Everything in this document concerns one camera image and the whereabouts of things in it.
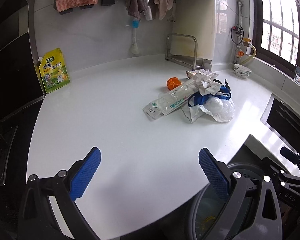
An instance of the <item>gray cloth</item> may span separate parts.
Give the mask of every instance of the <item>gray cloth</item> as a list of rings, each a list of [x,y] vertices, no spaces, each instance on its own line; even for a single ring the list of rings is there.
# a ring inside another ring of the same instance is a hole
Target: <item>gray cloth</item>
[[[140,13],[142,13],[146,8],[142,0],[127,0],[127,11],[128,15],[131,15],[140,21]]]

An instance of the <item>green logo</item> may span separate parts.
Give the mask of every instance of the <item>green logo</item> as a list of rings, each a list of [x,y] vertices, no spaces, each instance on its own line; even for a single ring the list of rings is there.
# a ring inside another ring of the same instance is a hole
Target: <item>green logo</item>
[[[50,57],[50,58],[47,58],[47,63],[50,63],[50,62],[52,62],[52,61],[54,61],[54,57],[53,57],[53,56]]]

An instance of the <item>cartoon chicken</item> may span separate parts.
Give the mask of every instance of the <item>cartoon chicken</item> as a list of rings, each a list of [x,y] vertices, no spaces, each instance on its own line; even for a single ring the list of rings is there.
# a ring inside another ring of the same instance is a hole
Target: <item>cartoon chicken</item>
[[[58,79],[58,82],[62,82],[63,80],[66,79],[66,75],[63,73],[63,71],[61,70],[61,68],[58,69],[58,72],[57,72],[57,79]]]

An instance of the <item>white cutting board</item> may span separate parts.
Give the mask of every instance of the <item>white cutting board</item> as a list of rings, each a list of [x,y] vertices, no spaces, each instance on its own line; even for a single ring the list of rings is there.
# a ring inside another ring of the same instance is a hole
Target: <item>white cutting board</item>
[[[177,0],[173,33],[196,37],[197,57],[212,60],[216,41],[216,0]],[[170,52],[193,57],[193,39],[173,36]]]

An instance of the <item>orange object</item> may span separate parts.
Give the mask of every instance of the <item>orange object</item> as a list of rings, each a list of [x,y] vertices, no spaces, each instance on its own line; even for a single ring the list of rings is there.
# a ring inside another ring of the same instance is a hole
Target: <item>orange object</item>
[[[178,78],[176,78],[176,77],[169,78],[167,81],[167,87],[169,90],[173,90],[180,85],[181,85],[181,81],[178,80]]]

